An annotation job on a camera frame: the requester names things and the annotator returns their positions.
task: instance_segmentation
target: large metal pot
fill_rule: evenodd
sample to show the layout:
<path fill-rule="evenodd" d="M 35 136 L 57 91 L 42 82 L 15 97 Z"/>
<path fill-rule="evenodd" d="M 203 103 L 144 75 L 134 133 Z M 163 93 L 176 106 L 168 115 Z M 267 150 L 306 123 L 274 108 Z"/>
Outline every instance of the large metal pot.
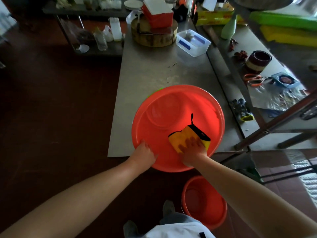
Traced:
<path fill-rule="evenodd" d="M 276 10 L 286 7 L 295 0 L 235 0 L 235 2 L 243 7 L 255 10 Z"/>

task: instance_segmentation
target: white cloth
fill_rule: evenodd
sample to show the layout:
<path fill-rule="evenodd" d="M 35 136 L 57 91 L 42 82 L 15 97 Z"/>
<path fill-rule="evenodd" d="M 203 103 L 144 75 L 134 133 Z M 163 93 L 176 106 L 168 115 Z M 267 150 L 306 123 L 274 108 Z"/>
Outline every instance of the white cloth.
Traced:
<path fill-rule="evenodd" d="M 205 227 L 198 222 L 189 223 L 175 223 L 161 226 L 155 226 L 152 230 L 146 233 L 144 238 L 175 238 L 175 237 L 195 237 L 199 238 L 199 233 L 204 232 L 206 238 L 215 238 L 215 236 Z"/>

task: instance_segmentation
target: person's left hand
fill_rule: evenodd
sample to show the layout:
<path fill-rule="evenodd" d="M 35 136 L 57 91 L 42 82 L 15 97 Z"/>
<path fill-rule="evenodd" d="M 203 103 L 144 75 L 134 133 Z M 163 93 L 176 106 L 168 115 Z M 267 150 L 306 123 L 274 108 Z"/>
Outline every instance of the person's left hand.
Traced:
<path fill-rule="evenodd" d="M 142 141 L 127 162 L 130 162 L 141 174 L 155 163 L 157 157 L 158 155 L 153 154 L 149 145 Z"/>

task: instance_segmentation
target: pants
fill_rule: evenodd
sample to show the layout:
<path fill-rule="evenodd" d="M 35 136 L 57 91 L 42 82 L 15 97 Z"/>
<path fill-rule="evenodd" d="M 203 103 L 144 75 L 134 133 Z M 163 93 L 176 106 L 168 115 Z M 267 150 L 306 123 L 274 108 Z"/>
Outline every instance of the pants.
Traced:
<path fill-rule="evenodd" d="M 175 223 L 189 223 L 193 221 L 201 223 L 200 221 L 194 219 L 193 217 L 176 212 L 176 213 L 169 214 L 168 216 L 163 217 L 163 219 L 160 220 L 159 224 L 167 225 L 167 224 L 175 224 Z M 141 238 L 143 236 L 144 235 L 129 236 L 129 238 Z"/>

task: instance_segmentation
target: right arm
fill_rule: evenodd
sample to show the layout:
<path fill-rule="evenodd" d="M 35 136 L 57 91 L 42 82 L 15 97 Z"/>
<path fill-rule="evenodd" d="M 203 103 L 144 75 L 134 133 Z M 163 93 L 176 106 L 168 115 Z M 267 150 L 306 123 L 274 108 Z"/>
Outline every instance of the right arm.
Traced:
<path fill-rule="evenodd" d="M 196 168 L 239 216 L 260 236 L 304 238 L 317 234 L 317 223 L 254 180 L 212 160 L 200 140 L 186 140 L 181 158 Z"/>

